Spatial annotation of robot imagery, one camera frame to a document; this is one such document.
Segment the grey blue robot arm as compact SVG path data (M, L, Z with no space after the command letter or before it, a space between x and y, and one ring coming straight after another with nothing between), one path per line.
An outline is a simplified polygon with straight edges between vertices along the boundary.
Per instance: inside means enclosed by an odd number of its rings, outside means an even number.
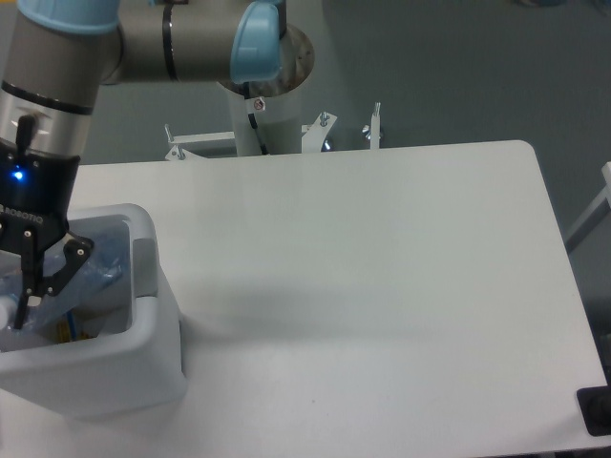
M89 266L68 207L98 90L150 81L265 82L282 1L20 1L1 78L1 250L18 260L8 327L36 324Z

